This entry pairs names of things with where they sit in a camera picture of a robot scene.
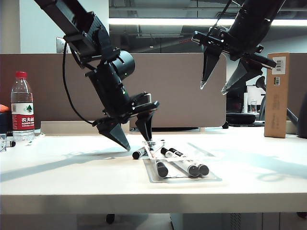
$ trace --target ceiling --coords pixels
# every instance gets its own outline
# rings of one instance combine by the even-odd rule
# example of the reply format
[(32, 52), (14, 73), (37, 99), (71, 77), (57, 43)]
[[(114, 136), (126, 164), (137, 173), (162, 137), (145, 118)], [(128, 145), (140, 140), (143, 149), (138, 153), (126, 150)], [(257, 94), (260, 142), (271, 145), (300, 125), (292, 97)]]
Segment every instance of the ceiling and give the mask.
[[(228, 0), (109, 0), (110, 18), (217, 18)], [(233, 0), (223, 18), (234, 18), (244, 0)], [(307, 19), (307, 0), (286, 0), (277, 19)], [(110, 25), (115, 46), (130, 52), (200, 52), (190, 39), (208, 27)], [(307, 29), (271, 28), (265, 40), (307, 35)]]

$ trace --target ceiling light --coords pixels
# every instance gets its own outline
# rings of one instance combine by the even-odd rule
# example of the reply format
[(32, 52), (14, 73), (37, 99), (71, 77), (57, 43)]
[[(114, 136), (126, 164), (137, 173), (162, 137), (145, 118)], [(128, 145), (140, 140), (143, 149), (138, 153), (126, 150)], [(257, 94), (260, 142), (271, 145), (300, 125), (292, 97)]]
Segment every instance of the ceiling light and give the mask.
[[(232, 25), (234, 19), (221, 19), (219, 25)], [(192, 18), (109, 18), (110, 25), (192, 25), (212, 26), (216, 19)], [(272, 26), (307, 26), (307, 20), (274, 20)]]

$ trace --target water bottle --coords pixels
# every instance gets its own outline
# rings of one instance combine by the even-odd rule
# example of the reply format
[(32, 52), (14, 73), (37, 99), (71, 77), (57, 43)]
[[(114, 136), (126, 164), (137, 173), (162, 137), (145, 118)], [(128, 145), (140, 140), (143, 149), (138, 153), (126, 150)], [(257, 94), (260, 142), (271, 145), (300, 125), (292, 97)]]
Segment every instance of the water bottle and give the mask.
[(15, 73), (16, 81), (11, 92), (12, 123), (14, 139), (34, 139), (34, 110), (32, 90), (27, 82), (27, 73)]

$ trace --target robotic arm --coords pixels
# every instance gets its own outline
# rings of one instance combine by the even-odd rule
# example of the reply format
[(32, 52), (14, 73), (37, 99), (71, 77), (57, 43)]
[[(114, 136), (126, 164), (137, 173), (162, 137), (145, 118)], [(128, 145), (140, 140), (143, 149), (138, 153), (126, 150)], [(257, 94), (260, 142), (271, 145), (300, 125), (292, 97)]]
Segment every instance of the robotic arm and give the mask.
[[(134, 71), (134, 59), (126, 51), (114, 48), (106, 28), (94, 12), (86, 12), (77, 0), (35, 0), (65, 33), (75, 60), (86, 73), (105, 107), (105, 117), (93, 122), (100, 134), (130, 150), (120, 124), (137, 116), (136, 126), (143, 137), (152, 139), (151, 119), (159, 102), (152, 102), (150, 93), (130, 97), (122, 83)], [(89, 64), (100, 60), (94, 68)]]
[(217, 26), (208, 34), (194, 32), (192, 41), (204, 47), (203, 76), (201, 89), (209, 79), (222, 52), (229, 54), (239, 64), (222, 93), (240, 88), (245, 82), (262, 75), (262, 67), (274, 68), (276, 63), (260, 56), (263, 47), (259, 42), (267, 34), (272, 21), (285, 0), (245, 0), (234, 24), (229, 28)]

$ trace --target white desk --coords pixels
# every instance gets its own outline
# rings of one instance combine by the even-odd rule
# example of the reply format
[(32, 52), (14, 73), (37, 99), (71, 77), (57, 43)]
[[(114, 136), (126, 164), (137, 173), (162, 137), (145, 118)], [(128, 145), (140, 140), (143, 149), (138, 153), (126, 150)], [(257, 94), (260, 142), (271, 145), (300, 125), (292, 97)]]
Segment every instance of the white desk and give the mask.
[[(131, 150), (143, 139), (127, 136)], [(43, 137), (0, 153), (1, 212), (221, 213), (307, 211), (307, 139), (265, 138), (262, 127), (154, 134), (224, 156), (221, 181), (149, 180), (144, 161), (106, 137)]]

